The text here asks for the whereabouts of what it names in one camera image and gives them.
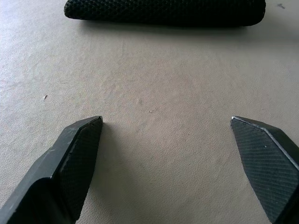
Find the black mesh fabric pouch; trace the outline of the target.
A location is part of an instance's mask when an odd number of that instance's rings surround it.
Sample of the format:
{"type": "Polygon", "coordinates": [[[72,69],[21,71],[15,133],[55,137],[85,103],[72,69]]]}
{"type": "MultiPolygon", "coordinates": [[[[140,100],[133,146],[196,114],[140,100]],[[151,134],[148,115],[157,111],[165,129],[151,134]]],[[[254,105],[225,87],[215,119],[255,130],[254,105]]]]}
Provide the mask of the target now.
{"type": "Polygon", "coordinates": [[[265,0],[67,0],[71,19],[187,27],[258,24],[265,0]]]}

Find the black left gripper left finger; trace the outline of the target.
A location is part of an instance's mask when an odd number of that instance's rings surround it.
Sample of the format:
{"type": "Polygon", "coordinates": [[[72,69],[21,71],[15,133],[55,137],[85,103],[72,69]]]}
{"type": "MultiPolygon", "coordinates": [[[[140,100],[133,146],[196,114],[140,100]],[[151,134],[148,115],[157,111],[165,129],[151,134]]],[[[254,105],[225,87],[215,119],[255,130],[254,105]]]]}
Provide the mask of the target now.
{"type": "Polygon", "coordinates": [[[75,224],[93,177],[101,116],[67,126],[0,209],[0,224],[75,224]]]}

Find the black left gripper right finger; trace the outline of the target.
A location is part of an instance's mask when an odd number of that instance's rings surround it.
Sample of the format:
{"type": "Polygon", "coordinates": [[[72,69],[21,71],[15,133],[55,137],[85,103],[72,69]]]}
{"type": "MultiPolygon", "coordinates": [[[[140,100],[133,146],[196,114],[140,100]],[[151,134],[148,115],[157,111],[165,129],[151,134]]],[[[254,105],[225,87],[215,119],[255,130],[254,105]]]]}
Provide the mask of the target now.
{"type": "Polygon", "coordinates": [[[299,147],[279,128],[233,116],[244,172],[272,224],[299,224],[299,147]]]}

